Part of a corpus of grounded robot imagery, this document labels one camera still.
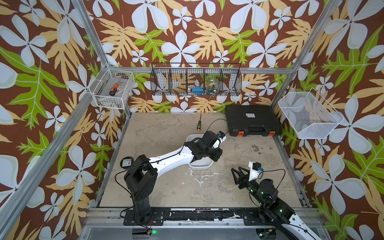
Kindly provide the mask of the white plastic storage box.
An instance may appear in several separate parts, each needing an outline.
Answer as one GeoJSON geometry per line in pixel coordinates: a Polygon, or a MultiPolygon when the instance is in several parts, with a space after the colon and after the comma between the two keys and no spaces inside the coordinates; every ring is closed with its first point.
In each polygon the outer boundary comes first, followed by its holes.
{"type": "MultiPolygon", "coordinates": [[[[187,142],[192,141],[195,138],[201,138],[203,137],[203,134],[192,134],[189,135],[186,139],[187,142]]],[[[192,170],[207,170],[213,165],[214,161],[210,159],[209,157],[204,157],[201,160],[194,161],[192,163],[189,163],[189,167],[192,170]]]]}

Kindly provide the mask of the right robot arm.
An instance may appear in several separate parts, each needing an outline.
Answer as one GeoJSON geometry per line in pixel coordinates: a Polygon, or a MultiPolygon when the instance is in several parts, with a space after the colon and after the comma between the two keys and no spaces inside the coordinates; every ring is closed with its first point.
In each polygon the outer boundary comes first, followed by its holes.
{"type": "Polygon", "coordinates": [[[278,197],[279,191],[272,179],[263,179],[265,170],[260,163],[250,162],[249,169],[232,168],[235,185],[246,189],[259,206],[256,219],[271,225],[289,240],[319,240],[320,237],[302,221],[286,202],[278,197]]]}

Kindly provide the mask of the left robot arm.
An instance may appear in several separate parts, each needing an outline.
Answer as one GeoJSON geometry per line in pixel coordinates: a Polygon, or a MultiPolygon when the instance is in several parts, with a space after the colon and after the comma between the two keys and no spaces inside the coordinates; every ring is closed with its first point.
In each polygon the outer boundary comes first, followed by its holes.
{"type": "Polygon", "coordinates": [[[188,165],[196,159],[198,154],[202,157],[210,157],[216,162],[223,153],[220,144],[225,140],[226,137],[214,139],[213,143],[209,143],[206,147],[199,145],[199,140],[195,140],[187,142],[193,146],[193,150],[189,146],[183,145],[179,149],[159,157],[139,156],[124,176],[133,199],[135,222],[139,225],[146,225],[150,222],[152,208],[149,195],[152,193],[158,177],[179,166],[188,165]]]}

